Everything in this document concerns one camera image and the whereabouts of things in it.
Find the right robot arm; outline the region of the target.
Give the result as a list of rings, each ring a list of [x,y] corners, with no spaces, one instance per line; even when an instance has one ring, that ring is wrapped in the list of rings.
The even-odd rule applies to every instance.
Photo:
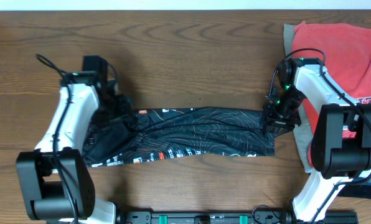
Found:
[[[286,57],[275,68],[284,92],[270,88],[263,132],[291,131],[301,124],[307,99],[319,115],[311,141],[312,172],[280,223],[321,223],[337,194],[371,179],[371,105],[359,103],[330,77],[324,59]]]

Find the black orange-patterned jersey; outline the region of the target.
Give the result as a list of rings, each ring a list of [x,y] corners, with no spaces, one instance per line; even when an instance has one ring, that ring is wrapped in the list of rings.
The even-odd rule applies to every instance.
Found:
[[[263,132],[261,111],[232,108],[135,110],[95,115],[83,144],[87,166],[121,166],[199,154],[258,157],[275,153],[283,131]]]

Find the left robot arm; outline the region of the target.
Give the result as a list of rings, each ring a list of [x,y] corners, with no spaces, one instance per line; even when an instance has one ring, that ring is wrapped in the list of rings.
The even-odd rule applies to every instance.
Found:
[[[96,115],[117,118],[118,72],[99,55],[86,55],[68,72],[42,54],[38,61],[60,76],[60,99],[48,130],[33,151],[20,152],[16,172],[27,216],[47,223],[119,223],[117,206],[95,194],[82,157]]]

